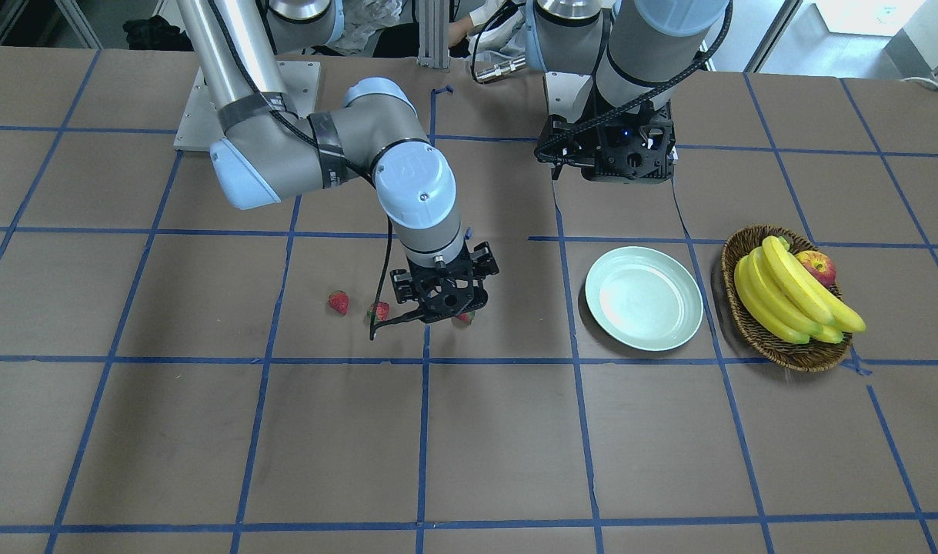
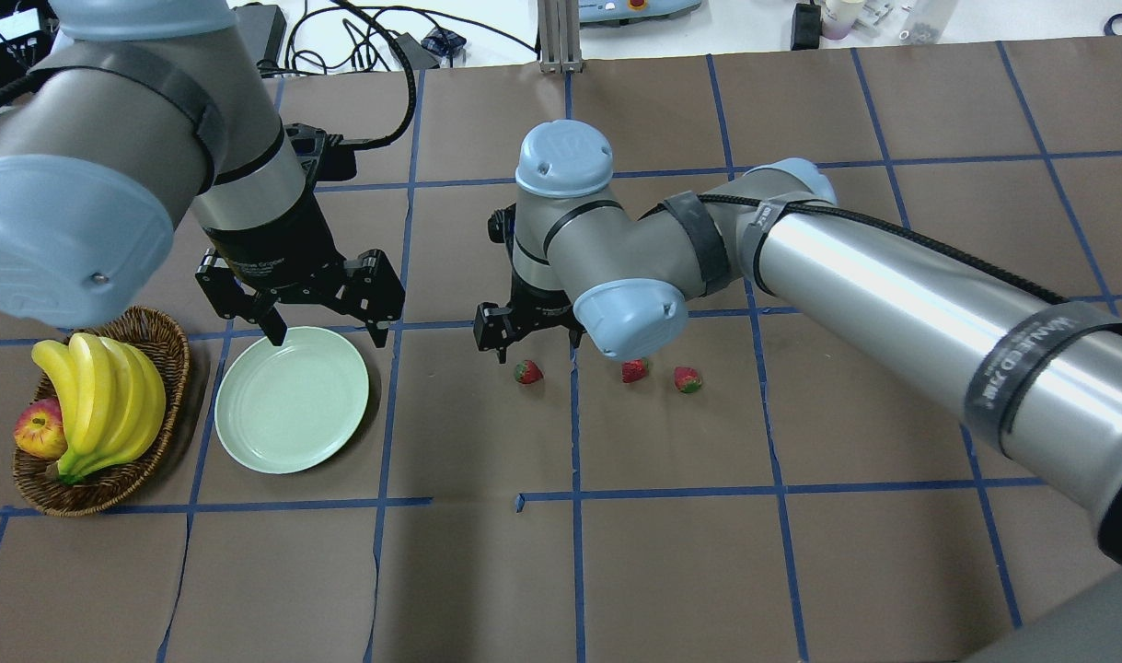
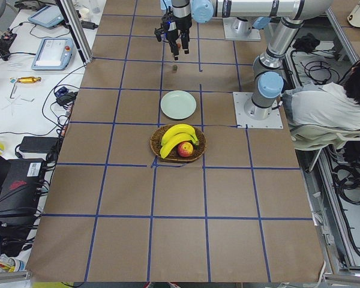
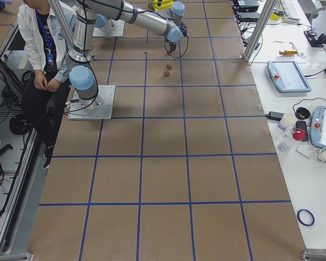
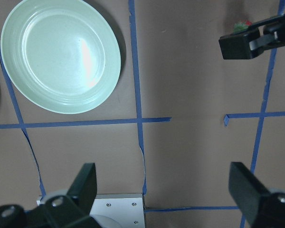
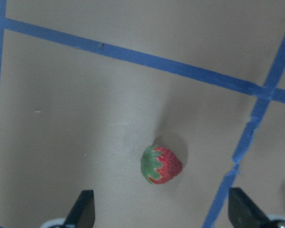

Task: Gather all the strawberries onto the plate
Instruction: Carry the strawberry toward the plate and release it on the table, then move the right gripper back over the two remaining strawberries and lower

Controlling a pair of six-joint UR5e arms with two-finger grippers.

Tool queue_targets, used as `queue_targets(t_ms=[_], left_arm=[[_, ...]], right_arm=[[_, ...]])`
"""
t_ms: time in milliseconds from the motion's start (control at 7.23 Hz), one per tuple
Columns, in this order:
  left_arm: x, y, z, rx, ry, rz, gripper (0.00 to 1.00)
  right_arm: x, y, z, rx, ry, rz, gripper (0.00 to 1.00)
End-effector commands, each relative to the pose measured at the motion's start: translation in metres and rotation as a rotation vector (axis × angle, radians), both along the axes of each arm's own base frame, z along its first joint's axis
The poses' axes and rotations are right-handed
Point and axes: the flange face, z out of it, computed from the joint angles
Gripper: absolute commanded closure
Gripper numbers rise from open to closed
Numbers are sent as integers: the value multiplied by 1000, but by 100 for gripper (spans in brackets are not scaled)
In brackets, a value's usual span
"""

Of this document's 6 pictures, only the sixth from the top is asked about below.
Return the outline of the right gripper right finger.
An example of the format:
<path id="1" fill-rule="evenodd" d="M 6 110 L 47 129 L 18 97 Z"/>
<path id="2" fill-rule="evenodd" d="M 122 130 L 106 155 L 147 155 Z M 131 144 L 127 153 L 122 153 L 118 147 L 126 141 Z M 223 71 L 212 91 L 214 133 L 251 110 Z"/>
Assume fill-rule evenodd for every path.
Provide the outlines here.
<path id="1" fill-rule="evenodd" d="M 228 218 L 234 228 L 274 228 L 276 223 L 241 189 L 230 188 Z"/>

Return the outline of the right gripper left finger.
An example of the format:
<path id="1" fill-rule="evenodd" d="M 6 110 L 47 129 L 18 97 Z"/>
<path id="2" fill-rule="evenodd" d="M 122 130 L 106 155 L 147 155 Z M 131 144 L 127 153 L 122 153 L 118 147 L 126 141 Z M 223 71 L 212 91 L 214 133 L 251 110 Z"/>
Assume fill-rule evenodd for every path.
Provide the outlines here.
<path id="1" fill-rule="evenodd" d="M 95 223 L 95 199 L 93 190 L 83 190 L 71 208 L 64 228 L 92 228 Z"/>

